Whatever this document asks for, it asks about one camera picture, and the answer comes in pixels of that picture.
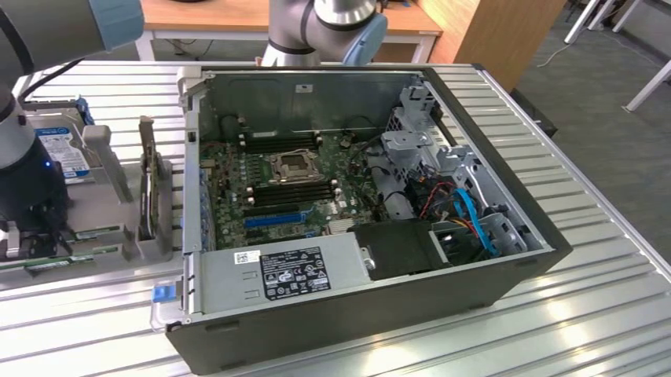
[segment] barcode sticker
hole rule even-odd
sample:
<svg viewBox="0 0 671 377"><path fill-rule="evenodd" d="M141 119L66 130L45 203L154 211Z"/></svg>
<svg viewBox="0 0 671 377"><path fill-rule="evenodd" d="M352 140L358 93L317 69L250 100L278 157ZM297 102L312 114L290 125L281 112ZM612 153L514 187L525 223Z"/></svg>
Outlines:
<svg viewBox="0 0 671 377"><path fill-rule="evenodd" d="M234 258L234 264L241 265L242 263L258 262L260 255L260 250L249 250L234 253L232 256Z"/></svg>

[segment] table leg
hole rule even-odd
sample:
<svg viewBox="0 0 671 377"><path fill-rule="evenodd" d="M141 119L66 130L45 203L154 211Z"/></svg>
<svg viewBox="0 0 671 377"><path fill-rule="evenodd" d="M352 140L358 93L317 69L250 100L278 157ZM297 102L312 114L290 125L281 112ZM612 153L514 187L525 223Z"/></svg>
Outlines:
<svg viewBox="0 0 671 377"><path fill-rule="evenodd" d="M629 8L626 9L626 12L624 12L624 14L621 15L621 18L617 21L617 24L612 28L612 32L613 33L616 33L621 29L621 26L624 25L624 22L626 21L626 18L629 18L630 12L633 11L633 8L636 7L636 5L638 3L640 3L640 0L633 0L633 2L630 3Z"/></svg>
<svg viewBox="0 0 671 377"><path fill-rule="evenodd" d="M134 48L141 61L156 61L154 50L150 46L150 41L154 38L154 33L145 30L140 39L134 41Z"/></svg>
<svg viewBox="0 0 671 377"><path fill-rule="evenodd" d="M412 63L428 63L428 56L430 55L430 49L433 48L433 43L436 42L434 35L425 35L421 37L417 47L414 48L414 54L412 56Z"/></svg>
<svg viewBox="0 0 671 377"><path fill-rule="evenodd" d="M671 60L668 61L667 65L664 65L663 68L659 70L657 74L652 77L648 84L644 86L642 90L640 90L638 94L636 94L633 100L630 100L626 106L624 106L624 110L629 112L634 111L636 108L642 103L642 101L645 101L645 98L649 97L649 94L653 92L653 90L657 89L659 84L661 84L661 82L669 76L671 76Z"/></svg>
<svg viewBox="0 0 671 377"><path fill-rule="evenodd" d="M564 43L568 45L570 44L574 39L577 38L577 33L580 33L580 30L582 29L582 25L585 24L586 17L589 17L592 11L596 8L596 4L598 4L598 0L589 0L589 4L586 4L585 10L582 10L582 13L580 14L580 17L577 17L577 21L573 24L573 27L570 28L570 31L565 35L564 38Z"/></svg>
<svg viewBox="0 0 671 377"><path fill-rule="evenodd" d="M605 12L608 12L609 6L612 5L613 2L614 0L605 0L602 6L598 9L598 12L596 13L594 19L589 22L589 26L586 27L586 29L589 30L596 29L596 26L598 26L598 23L605 16Z"/></svg>

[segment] motherboard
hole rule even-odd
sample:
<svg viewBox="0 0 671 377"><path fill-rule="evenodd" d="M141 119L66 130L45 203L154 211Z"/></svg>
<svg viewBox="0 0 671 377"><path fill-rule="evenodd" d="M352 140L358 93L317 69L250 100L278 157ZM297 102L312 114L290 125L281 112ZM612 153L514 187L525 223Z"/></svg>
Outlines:
<svg viewBox="0 0 671 377"><path fill-rule="evenodd" d="M216 248L345 232L388 218L350 131L210 142L200 147Z"/></svg>

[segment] floor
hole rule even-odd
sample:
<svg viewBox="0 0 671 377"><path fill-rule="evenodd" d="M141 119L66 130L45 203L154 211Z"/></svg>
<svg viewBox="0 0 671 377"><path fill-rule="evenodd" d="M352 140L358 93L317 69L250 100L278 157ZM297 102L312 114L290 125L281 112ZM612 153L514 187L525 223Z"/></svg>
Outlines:
<svg viewBox="0 0 671 377"><path fill-rule="evenodd" d="M554 143L671 262L671 86L661 85L634 113L621 109L665 62L612 32L584 31L537 68L564 46L564 18L517 89L554 123Z"/></svg>

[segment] metal table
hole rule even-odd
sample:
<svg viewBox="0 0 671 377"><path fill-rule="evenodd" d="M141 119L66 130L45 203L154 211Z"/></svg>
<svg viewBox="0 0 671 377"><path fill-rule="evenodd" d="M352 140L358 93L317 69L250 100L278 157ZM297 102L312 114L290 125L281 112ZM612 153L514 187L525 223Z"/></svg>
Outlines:
<svg viewBox="0 0 671 377"><path fill-rule="evenodd" d="M220 376L638 376L671 371L668 265L486 72L468 65L434 69L573 253L489 308ZM160 151L180 163L176 71L170 63L85 62L36 97L85 95L97 123L114 131L114 150L125 162L140 156L136 118L152 115ZM181 182L177 170L174 186ZM178 219L180 191L174 201ZM149 328L152 285L180 269L176 253L164 264L1 291L0 375L188 375L166 338Z"/></svg>

